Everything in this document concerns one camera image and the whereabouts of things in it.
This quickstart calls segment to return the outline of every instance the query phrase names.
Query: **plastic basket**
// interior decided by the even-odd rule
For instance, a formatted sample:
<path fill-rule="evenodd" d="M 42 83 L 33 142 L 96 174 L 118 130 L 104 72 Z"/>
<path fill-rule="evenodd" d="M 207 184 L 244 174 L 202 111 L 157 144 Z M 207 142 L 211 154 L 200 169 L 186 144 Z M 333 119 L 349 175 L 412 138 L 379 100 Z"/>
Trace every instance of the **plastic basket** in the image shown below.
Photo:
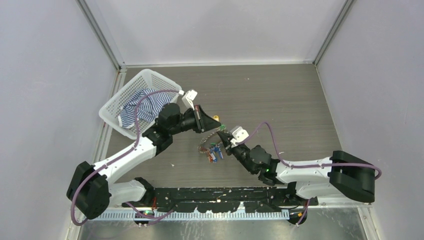
<path fill-rule="evenodd" d="M 137 138 L 136 127 L 134 126 L 130 129 L 120 127 L 118 115 L 121 113 L 121 107 L 128 102 L 135 91 L 137 89 L 145 88 L 154 90 L 181 90 L 181 86 L 171 79 L 150 69 L 144 69 L 125 84 L 125 86 L 123 86 L 115 95 L 113 95 L 113 97 L 100 109 L 98 115 L 113 129 L 120 132 L 122 135 L 135 140 Z M 167 92 L 166 94 L 171 97 L 172 103 L 177 102 L 178 93 Z M 138 123 L 140 126 L 140 133 L 144 132 L 154 124 L 154 122 L 146 122 L 143 120 L 139 120 Z"/>

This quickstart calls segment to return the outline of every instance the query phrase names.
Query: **gray wood surface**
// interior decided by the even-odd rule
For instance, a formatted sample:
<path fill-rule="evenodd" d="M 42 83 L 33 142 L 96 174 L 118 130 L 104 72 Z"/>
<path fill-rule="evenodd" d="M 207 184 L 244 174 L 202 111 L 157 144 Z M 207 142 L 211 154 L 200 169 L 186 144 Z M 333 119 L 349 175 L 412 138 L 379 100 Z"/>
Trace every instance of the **gray wood surface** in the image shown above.
<path fill-rule="evenodd" d="M 262 121 L 274 131 L 281 156 L 304 161 L 331 156 L 340 143 L 318 79 L 311 64 L 157 67 L 152 70 L 172 79 L 183 90 L 195 89 L 195 104 L 218 115 L 230 130 L 240 125 L 250 134 Z M 125 82 L 141 68 L 130 68 Z M 181 111 L 184 105 L 179 102 Z M 193 131 L 173 137 L 174 143 L 160 155 L 138 165 L 119 182 L 143 177 L 155 187 L 263 186 L 232 156 L 209 163 L 197 147 L 204 134 Z M 133 141 L 112 132 L 107 156 Z M 247 145 L 261 145 L 276 158 L 270 132 L 263 126 Z"/>

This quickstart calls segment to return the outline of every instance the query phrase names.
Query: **striped cloth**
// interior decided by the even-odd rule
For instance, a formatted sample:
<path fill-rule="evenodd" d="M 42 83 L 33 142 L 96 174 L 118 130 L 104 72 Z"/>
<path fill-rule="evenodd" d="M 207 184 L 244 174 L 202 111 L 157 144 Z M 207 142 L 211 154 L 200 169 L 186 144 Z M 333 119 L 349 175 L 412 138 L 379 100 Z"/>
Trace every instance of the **striped cloth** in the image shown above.
<path fill-rule="evenodd" d="M 118 116 L 119 126 L 126 129 L 132 128 L 135 125 L 134 112 L 136 111 L 137 103 L 142 97 L 154 91 L 151 88 L 137 89 L 128 102 L 121 107 L 122 111 Z M 153 122 L 158 117 L 162 107 L 169 102 L 171 102 L 171 97 L 165 92 L 148 96 L 140 103 L 137 113 L 138 119 L 148 123 Z"/>

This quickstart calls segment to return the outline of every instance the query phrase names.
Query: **gray floor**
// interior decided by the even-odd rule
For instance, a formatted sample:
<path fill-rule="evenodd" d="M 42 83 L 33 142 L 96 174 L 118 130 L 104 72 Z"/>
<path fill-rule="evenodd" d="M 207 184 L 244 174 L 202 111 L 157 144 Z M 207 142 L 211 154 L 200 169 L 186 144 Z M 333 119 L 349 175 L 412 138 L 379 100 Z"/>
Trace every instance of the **gray floor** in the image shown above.
<path fill-rule="evenodd" d="M 140 229 L 131 221 L 89 221 L 82 228 L 79 240 L 111 237 L 120 240 L 367 239 L 358 209 L 311 208 L 306 222 L 299 228 L 285 220 L 163 221 Z"/>
<path fill-rule="evenodd" d="M 140 68 L 130 68 L 125 82 Z M 242 126 L 252 133 L 268 121 L 286 160 L 320 159 L 340 150 L 340 143 L 313 65 L 243 65 L 159 67 L 152 70 L 172 79 L 183 90 L 195 89 L 210 116 L 218 115 L 229 129 Z M 157 157 L 125 174 L 119 182 L 143 177 L 155 187 L 263 186 L 233 157 L 209 163 L 197 152 L 202 134 L 192 131 L 174 136 L 174 143 Z M 113 131 L 107 157 L 133 141 Z M 271 135 L 264 126 L 247 144 L 257 144 L 276 157 Z"/>

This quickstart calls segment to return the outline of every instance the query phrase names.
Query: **wall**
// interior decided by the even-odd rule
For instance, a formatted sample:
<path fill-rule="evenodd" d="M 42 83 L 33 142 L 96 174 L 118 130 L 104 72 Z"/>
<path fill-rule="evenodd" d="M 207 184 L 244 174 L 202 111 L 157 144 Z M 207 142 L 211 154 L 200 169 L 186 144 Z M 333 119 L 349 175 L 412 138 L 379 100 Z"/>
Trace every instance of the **wall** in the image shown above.
<path fill-rule="evenodd" d="M 90 0 L 127 65 L 312 62 L 344 2 Z"/>
<path fill-rule="evenodd" d="M 378 165 L 387 239 L 421 240 L 424 1 L 356 1 L 319 64 L 342 147 Z"/>
<path fill-rule="evenodd" d="M 76 1 L 3 1 L 0 32 L 0 238 L 62 240 L 116 71 Z"/>

